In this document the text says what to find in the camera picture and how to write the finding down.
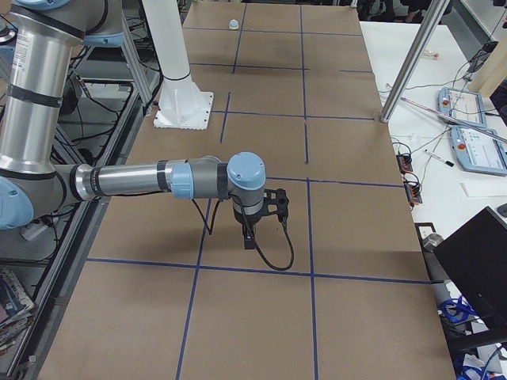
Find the white pillar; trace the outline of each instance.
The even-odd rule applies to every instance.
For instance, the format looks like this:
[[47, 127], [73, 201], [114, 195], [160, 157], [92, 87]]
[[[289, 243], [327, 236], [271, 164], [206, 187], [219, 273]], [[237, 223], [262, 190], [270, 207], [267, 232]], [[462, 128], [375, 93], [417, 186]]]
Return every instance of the white pillar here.
[[160, 68], [164, 75], [156, 127], [206, 129], [213, 93], [192, 81], [176, 0], [143, 0]]

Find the white table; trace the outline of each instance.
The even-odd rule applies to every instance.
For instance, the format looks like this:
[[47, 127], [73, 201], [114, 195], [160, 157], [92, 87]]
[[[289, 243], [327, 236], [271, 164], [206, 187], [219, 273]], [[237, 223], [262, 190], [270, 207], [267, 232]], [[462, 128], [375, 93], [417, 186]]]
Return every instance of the white table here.
[[[387, 90], [387, 83], [393, 85], [395, 82], [418, 27], [419, 25], [410, 24], [361, 22], [379, 91]], [[437, 51], [440, 54], [439, 59], [421, 59], [407, 87], [429, 84], [436, 86], [408, 89], [404, 96], [436, 109], [436, 97], [441, 84], [452, 81], [467, 59], [447, 26], [440, 25], [436, 28], [428, 49]], [[467, 65], [457, 78], [461, 78], [466, 69]], [[455, 87], [462, 89], [464, 84], [464, 81], [457, 81]], [[387, 93], [381, 95], [385, 101]], [[489, 99], [485, 99], [484, 104], [486, 109], [494, 108]], [[488, 127], [496, 129], [499, 135], [507, 137], [507, 127], [499, 117], [488, 116], [487, 123]], [[436, 116], [400, 101], [389, 122], [389, 129], [393, 137], [415, 150], [441, 134], [445, 124]], [[423, 168], [429, 159], [424, 149], [432, 150], [437, 141], [413, 155], [414, 172], [421, 180]], [[456, 161], [448, 133], [441, 139], [435, 153], [446, 160]], [[414, 221], [432, 222], [436, 231], [446, 238], [485, 206], [496, 209], [497, 206], [507, 203], [507, 193], [505, 196], [468, 197], [462, 183], [480, 182], [482, 185], [498, 186], [506, 181], [504, 177], [465, 172], [457, 164], [450, 168], [431, 159], [423, 181], [423, 204], [416, 206], [412, 212]]]

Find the stack of papers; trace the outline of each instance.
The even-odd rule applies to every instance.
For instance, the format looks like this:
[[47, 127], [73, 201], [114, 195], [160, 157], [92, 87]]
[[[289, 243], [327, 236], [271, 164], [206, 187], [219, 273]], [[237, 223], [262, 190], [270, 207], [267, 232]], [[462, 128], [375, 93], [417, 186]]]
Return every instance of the stack of papers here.
[[8, 268], [0, 268], [0, 355], [30, 325], [34, 309], [35, 304], [16, 275]]

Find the screen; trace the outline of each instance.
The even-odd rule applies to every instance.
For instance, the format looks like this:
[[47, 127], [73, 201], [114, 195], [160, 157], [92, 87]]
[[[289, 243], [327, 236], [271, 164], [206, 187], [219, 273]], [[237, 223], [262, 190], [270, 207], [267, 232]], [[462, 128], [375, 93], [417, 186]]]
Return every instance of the screen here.
[[489, 329], [507, 326], [507, 225], [486, 207], [435, 248], [449, 278]]

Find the cardboard table surface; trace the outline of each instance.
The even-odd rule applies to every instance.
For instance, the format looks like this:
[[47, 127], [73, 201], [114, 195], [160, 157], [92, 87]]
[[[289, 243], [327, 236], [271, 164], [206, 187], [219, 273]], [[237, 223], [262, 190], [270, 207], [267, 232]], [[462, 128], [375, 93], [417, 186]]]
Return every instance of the cardboard table surface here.
[[[187, 200], [113, 199], [40, 380], [454, 378], [356, 11], [194, 2], [184, 34], [208, 129], [148, 118], [128, 163], [259, 154], [294, 267], [229, 203], [208, 236]], [[257, 238], [288, 262], [275, 217]]]

